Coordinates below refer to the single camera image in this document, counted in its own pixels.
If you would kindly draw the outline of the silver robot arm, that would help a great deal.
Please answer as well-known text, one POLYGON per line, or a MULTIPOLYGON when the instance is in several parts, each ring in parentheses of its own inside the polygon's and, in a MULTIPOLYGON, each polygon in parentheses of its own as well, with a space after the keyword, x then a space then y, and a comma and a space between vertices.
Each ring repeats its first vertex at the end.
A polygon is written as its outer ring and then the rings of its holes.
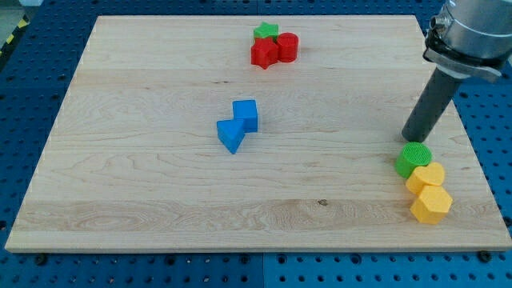
POLYGON ((497 81, 511 55, 511 1, 447 0, 425 45, 424 59, 453 77, 497 81))

